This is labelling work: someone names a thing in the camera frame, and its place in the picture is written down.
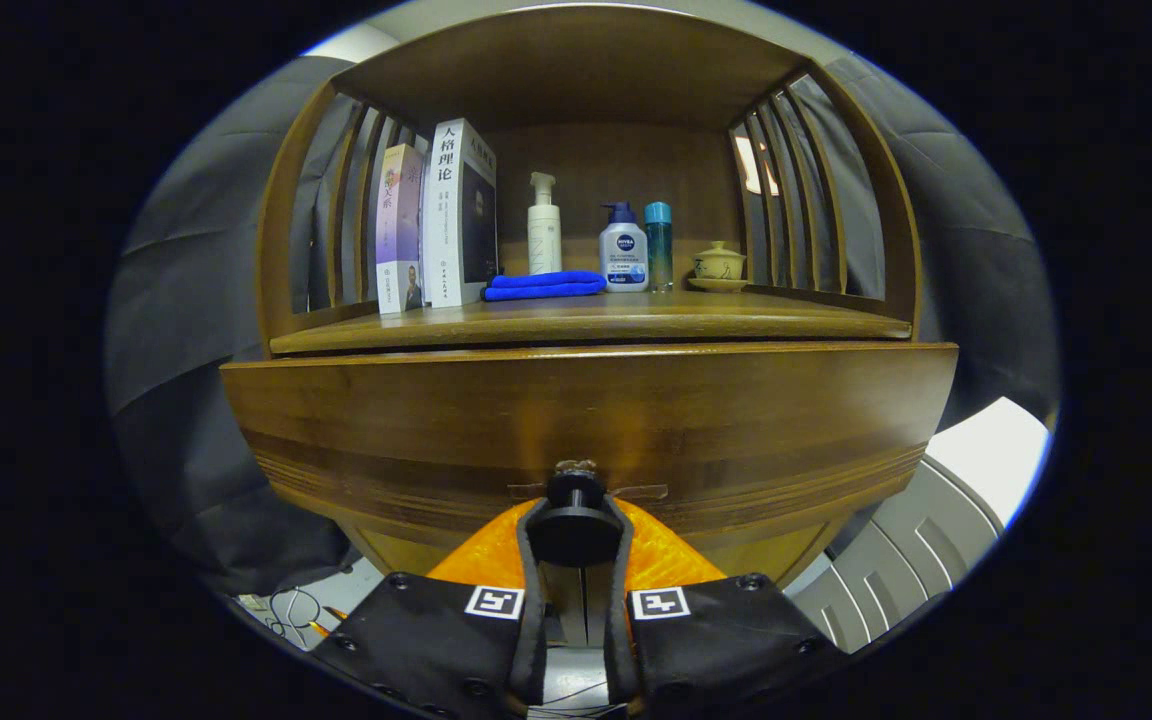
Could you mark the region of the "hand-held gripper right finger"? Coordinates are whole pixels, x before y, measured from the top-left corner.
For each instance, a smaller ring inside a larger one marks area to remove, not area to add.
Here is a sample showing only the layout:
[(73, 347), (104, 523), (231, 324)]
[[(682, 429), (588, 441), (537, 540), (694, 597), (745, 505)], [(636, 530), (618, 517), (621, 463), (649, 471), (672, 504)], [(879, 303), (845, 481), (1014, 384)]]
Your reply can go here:
[(611, 702), (631, 719), (786, 719), (846, 651), (759, 571), (727, 577), (634, 503), (622, 532), (604, 660)]

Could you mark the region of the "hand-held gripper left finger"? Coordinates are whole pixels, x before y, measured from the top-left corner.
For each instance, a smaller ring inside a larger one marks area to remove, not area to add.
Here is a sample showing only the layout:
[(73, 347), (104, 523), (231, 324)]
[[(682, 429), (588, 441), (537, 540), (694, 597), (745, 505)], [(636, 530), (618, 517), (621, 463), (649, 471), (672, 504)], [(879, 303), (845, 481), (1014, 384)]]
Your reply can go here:
[(526, 524), (500, 511), (424, 575), (393, 571), (312, 651), (370, 700), (369, 719), (522, 719), (541, 700), (547, 638)]

